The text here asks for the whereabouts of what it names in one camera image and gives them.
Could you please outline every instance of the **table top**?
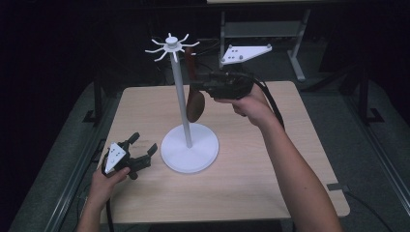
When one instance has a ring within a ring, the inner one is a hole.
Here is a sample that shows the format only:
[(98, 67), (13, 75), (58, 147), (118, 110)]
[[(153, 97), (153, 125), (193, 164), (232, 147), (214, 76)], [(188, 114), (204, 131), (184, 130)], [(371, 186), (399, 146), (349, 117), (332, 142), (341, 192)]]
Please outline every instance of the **table top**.
[[(337, 183), (301, 97), (290, 81), (267, 82), (283, 116), (286, 132), (326, 185)], [(184, 86), (188, 96), (189, 86)], [(182, 124), (175, 86), (135, 87), (124, 91), (105, 148), (133, 133), (133, 157), (146, 154), (157, 143), (151, 167), (136, 181), (119, 184), (111, 197), (115, 223), (189, 222), (290, 218), (262, 135), (230, 104), (214, 102), (205, 94), (205, 111), (196, 122), (211, 129), (220, 143), (216, 160), (195, 174), (171, 170), (161, 158), (161, 142)], [(328, 191), (341, 217), (349, 206), (341, 190)], [(106, 222), (102, 211), (102, 222)]]

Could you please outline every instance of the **gray carpet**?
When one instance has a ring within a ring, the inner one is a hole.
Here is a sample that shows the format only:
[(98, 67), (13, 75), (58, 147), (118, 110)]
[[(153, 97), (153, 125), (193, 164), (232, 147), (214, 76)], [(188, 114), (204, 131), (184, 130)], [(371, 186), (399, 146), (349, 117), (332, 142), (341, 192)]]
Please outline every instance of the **gray carpet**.
[[(292, 80), (300, 89), (328, 75), (328, 73), (317, 72), (326, 47), (324, 42), (304, 43), (301, 47), (298, 57), (307, 77), (304, 83), (295, 80), (287, 59), (285, 51), (290, 43), (281, 41), (269, 41), (269, 43), (274, 45), (274, 52), (246, 62), (241, 69), (256, 73), (265, 80)], [(218, 58), (215, 54), (203, 55), (198, 57), (198, 63), (203, 64), (199, 66), (199, 72), (208, 72), (209, 68), (217, 69)], [(170, 69), (165, 68), (163, 72), (168, 82), (171, 82)], [(337, 86), (340, 82), (341, 80), (335, 81), (316, 93), (302, 94), (307, 112), (329, 161), (339, 182), (347, 185), (352, 194), (370, 205), (394, 231), (408, 231), (410, 217), (389, 182), (367, 133), (371, 130), (376, 135), (400, 176), (406, 183), (410, 183), (409, 127), (391, 107), (384, 91), (372, 82), (369, 89), (369, 106), (377, 108), (386, 122), (364, 127), (355, 112), (354, 103), (357, 96), (348, 98), (339, 94)], [(87, 186), (90, 184), (91, 174), (96, 165), (91, 164), (81, 183), (76, 183), (73, 187), (74, 198), (62, 198), (62, 192), (72, 177), (74, 168), (78, 166), (78, 161), (88, 161), (98, 149), (100, 139), (106, 138), (120, 97), (121, 93), (117, 98), (104, 98), (104, 119), (97, 127), (93, 127), (92, 124), (82, 123), (83, 117), (88, 110), (93, 109), (94, 103), (92, 85), (84, 90), (61, 130), (36, 183), (16, 216), (11, 231), (45, 231), (46, 228), (49, 231), (58, 228), (60, 231), (74, 231), (77, 212), (82, 207), (82, 197), (87, 193)], [(346, 198), (351, 212), (341, 219), (345, 231), (388, 231), (361, 203), (350, 196)], [(55, 209), (61, 209), (62, 201), (70, 204), (70, 207), (67, 208), (67, 212), (60, 212), (61, 221), (53, 221), (54, 226), (52, 226), (50, 218), (59, 212)], [(283, 220), (281, 224), (283, 231), (292, 230), (291, 220)], [(148, 231), (149, 227), (148, 224), (115, 225), (116, 231)], [(102, 226), (102, 231), (108, 231), (106, 225)]]

